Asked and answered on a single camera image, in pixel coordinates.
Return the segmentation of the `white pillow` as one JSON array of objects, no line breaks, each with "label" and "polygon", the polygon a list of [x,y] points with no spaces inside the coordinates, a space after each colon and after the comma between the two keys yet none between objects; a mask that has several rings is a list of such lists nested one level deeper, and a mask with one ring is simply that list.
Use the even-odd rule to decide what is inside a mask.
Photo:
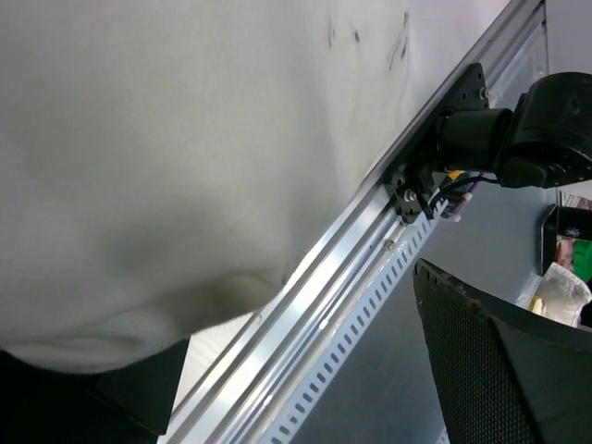
[{"label": "white pillow", "polygon": [[501,1],[5,1],[1,348],[92,374],[277,295]]}]

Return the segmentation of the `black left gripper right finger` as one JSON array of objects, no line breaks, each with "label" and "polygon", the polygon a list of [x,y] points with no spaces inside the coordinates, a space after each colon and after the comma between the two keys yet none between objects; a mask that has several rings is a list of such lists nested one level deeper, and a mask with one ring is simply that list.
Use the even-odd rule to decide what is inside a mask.
[{"label": "black left gripper right finger", "polygon": [[413,290],[451,443],[590,442],[590,333],[424,259]]}]

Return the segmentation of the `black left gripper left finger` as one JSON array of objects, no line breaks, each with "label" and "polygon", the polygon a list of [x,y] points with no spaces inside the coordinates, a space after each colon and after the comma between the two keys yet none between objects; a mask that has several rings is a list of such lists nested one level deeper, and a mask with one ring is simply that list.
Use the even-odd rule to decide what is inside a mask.
[{"label": "black left gripper left finger", "polygon": [[155,443],[168,428],[189,347],[96,375],[70,375],[1,354],[4,443]]}]

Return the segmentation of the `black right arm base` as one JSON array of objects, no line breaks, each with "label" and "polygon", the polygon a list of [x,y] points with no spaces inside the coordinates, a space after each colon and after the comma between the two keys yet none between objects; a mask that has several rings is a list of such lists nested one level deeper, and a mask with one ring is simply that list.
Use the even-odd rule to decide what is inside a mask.
[{"label": "black right arm base", "polygon": [[489,105],[482,65],[468,65],[412,126],[383,175],[389,203],[402,221],[435,216],[437,175],[492,172],[511,119],[511,110]]}]

